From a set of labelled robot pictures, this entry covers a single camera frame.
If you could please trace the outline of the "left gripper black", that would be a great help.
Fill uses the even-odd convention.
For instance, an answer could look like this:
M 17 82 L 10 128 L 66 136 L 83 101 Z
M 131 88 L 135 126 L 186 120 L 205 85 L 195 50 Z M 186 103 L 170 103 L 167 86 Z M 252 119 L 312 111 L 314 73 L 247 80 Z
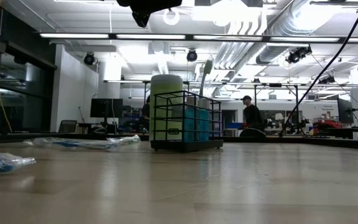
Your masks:
M 138 12 L 156 12 L 177 7 L 182 4 L 182 0 L 117 0 L 117 3 L 122 7 L 130 7 L 136 24 L 146 28 L 150 14 L 139 14 Z

